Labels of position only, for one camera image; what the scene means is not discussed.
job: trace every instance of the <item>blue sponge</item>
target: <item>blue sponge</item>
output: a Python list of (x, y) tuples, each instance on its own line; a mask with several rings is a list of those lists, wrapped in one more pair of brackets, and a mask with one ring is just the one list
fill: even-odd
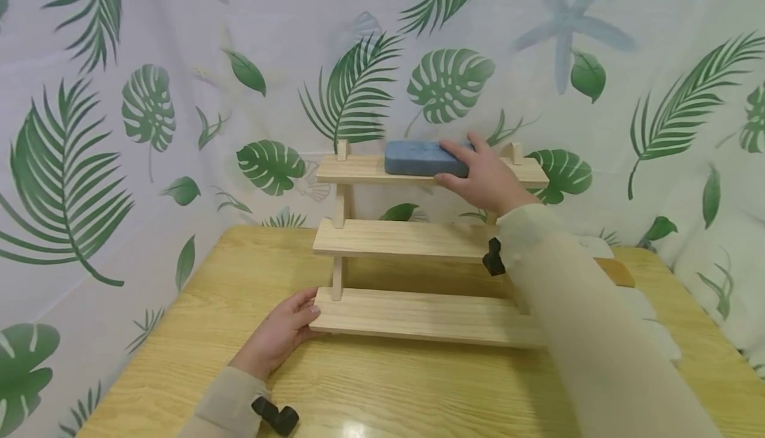
[[(470, 143), (463, 144), (473, 149)], [(384, 147), (384, 171), (388, 175), (432, 177), (451, 173), (468, 177), (468, 166), (444, 151), (437, 141), (389, 141)]]

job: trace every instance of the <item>tabletop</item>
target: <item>tabletop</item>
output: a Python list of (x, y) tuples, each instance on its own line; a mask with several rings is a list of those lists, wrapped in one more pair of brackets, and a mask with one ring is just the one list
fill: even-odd
[[(235, 226), (220, 239), (80, 438), (174, 437), (208, 384), (283, 298), (328, 285), (313, 230)], [(765, 386), (653, 253), (617, 248), (683, 351), (679, 371), (726, 437), (761, 437)], [(351, 259), (348, 287), (502, 297), (481, 266)], [(578, 437), (544, 351), (327, 336), (268, 385), (300, 413), (295, 437)], [(264, 423), (259, 437), (276, 437)]]

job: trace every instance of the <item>black clip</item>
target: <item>black clip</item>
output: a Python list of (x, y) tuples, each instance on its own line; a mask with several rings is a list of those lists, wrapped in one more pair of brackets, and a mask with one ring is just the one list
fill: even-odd
[(298, 421), (300, 421), (300, 417), (294, 408), (284, 407), (280, 412), (276, 405), (265, 397), (257, 397), (250, 406), (266, 423), (271, 425), (271, 428), (280, 437), (288, 437), (292, 430), (298, 426)]
[(499, 243), (499, 239), (496, 237), (489, 239), (489, 253), (483, 257), (483, 266), (486, 267), (492, 277), (505, 273), (505, 264), (499, 257), (500, 248), (502, 248), (502, 244)]

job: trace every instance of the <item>wooden shelf tier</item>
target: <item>wooden shelf tier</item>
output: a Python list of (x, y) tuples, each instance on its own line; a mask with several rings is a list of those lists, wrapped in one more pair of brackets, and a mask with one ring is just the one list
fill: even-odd
[(321, 315), (311, 329), (320, 332), (545, 347), (535, 318), (505, 299), (346, 288), (341, 301), (332, 301), (331, 288), (320, 287), (314, 303)]
[[(518, 179), (527, 188), (547, 187), (549, 180), (537, 160), (523, 157), (519, 165), (503, 158)], [(384, 156), (348, 155), (338, 161), (336, 155), (327, 155), (316, 172), (321, 183), (337, 184), (397, 184), (400, 186), (435, 186), (432, 177), (388, 175), (384, 171)]]
[[(313, 252), (337, 257), (408, 256), (481, 263), (494, 233), (493, 227), (483, 225), (374, 220), (346, 220), (342, 228), (336, 228), (330, 218), (324, 218), (313, 241)], [(634, 278), (619, 261), (595, 261), (615, 284), (635, 287)]]

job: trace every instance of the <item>beige sleeve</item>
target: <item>beige sleeve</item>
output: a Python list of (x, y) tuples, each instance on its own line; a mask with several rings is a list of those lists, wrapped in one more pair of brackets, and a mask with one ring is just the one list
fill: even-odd
[(226, 367), (212, 381), (178, 438), (253, 438), (260, 416), (250, 405), (270, 398), (266, 384), (250, 374)]
[(549, 208), (524, 206), (497, 223), (505, 269), (547, 336), (583, 437), (722, 436)]

